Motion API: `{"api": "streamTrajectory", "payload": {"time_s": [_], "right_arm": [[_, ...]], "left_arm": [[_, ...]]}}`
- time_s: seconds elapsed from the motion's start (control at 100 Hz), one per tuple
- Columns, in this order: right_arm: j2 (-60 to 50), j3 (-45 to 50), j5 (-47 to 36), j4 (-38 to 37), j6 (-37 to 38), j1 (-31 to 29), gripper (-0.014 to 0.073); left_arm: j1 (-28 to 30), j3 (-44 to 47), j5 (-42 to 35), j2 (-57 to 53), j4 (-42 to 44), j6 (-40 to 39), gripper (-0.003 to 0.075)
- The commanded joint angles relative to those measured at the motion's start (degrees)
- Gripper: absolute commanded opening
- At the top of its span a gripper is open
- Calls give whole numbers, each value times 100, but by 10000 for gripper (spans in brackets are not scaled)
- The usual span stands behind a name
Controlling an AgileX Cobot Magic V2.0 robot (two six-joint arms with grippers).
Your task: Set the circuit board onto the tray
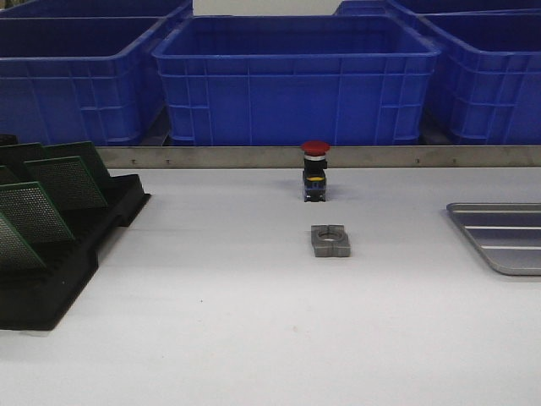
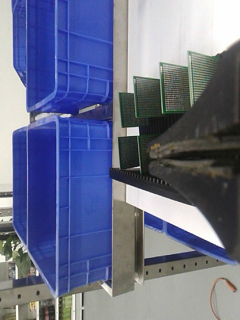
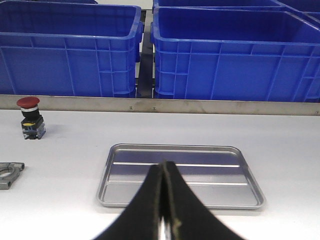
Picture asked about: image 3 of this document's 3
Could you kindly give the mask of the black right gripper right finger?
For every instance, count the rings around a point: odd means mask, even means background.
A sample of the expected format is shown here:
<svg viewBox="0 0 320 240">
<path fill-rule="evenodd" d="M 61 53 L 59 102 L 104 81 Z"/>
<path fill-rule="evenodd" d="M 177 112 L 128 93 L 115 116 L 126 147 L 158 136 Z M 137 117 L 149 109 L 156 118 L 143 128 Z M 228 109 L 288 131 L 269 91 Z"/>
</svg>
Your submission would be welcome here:
<svg viewBox="0 0 320 240">
<path fill-rule="evenodd" d="M 198 199 L 172 161 L 163 163 L 163 215 L 170 240 L 242 240 Z"/>
</svg>

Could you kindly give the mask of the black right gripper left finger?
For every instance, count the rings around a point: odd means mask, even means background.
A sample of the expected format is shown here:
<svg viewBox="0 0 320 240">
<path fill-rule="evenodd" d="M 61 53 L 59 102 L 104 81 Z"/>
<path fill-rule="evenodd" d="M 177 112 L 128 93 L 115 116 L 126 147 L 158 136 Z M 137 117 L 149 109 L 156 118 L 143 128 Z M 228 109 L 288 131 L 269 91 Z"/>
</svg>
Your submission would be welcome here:
<svg viewBox="0 0 320 240">
<path fill-rule="evenodd" d="M 152 165 L 131 202 L 96 240 L 157 240 L 161 219 L 163 168 Z"/>
</svg>

